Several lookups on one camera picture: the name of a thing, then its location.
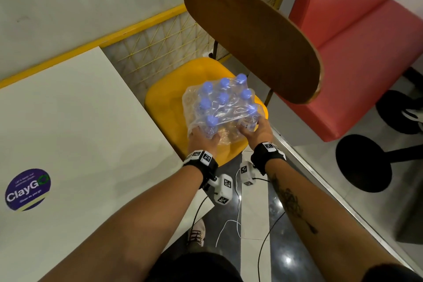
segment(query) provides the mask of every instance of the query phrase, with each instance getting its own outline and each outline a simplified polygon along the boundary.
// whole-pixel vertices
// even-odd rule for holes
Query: red cushioned bench
[[[310,104],[285,102],[323,141],[342,137],[423,53],[423,21],[394,0],[295,0],[289,18],[325,76]]]

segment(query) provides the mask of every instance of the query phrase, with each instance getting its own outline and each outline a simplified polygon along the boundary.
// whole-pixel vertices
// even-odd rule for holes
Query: hand
[[[272,143],[273,141],[273,132],[272,128],[270,127],[270,123],[262,116],[260,116],[258,119],[258,128],[255,132],[250,132],[246,128],[243,128],[241,125],[238,126],[238,130],[247,138],[248,145],[252,150],[254,150],[260,143],[265,141]]]
[[[206,150],[216,159],[217,145],[219,144],[219,141],[219,133],[215,134],[212,139],[208,139],[197,126],[193,129],[188,138],[188,154],[195,150]]]

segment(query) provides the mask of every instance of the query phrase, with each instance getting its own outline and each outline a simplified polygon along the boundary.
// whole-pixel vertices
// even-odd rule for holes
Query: purple circular sticker
[[[12,210],[24,211],[40,204],[50,191],[51,180],[42,169],[28,169],[9,183],[6,204]]]

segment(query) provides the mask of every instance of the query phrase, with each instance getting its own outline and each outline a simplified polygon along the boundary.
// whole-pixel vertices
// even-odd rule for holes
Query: wrist strap
[[[265,141],[256,146],[253,155],[251,155],[251,162],[262,175],[265,175],[266,170],[264,167],[266,166],[267,161],[274,158],[279,158],[286,161],[286,156],[281,150],[279,150],[272,143]]]
[[[203,189],[209,180],[215,179],[215,173],[219,167],[213,155],[206,150],[193,151],[185,159],[184,166],[185,165],[195,166],[203,174],[203,182],[200,185],[200,189]]]

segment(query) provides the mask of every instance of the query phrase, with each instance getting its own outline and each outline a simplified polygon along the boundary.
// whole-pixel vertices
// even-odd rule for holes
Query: white table
[[[182,165],[100,48],[0,89],[0,108],[0,190],[28,169],[44,170],[51,184],[32,209],[6,203],[16,206],[28,186],[26,196],[44,193],[39,188],[47,186],[30,178],[9,187],[0,203],[2,281],[37,281],[116,210]],[[199,190],[169,245],[191,226],[204,197]],[[207,199],[197,218],[212,207]]]

